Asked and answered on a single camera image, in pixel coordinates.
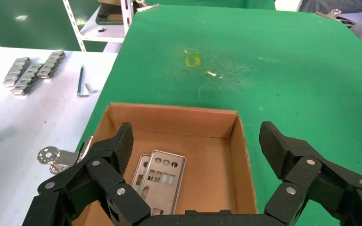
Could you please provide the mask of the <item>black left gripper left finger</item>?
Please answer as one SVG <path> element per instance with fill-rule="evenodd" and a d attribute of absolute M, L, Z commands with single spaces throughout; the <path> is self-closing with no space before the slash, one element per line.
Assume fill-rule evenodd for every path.
<path fill-rule="evenodd" d="M 124 122 L 79 163 L 39 185 L 23 225 L 70 226 L 95 201 L 116 226 L 137 226 L 149 218 L 150 207 L 123 177 L 132 147 L 132 125 Z"/>

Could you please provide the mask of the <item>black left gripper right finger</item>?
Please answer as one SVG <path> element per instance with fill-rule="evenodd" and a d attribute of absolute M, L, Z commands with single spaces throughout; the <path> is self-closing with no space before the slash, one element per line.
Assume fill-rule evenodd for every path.
<path fill-rule="evenodd" d="M 342 226 L 362 226 L 362 175 L 326 160 L 308 142 L 283 135 L 270 121 L 261 124 L 259 143 L 281 180 L 265 215 L 293 226 L 311 200 Z"/>

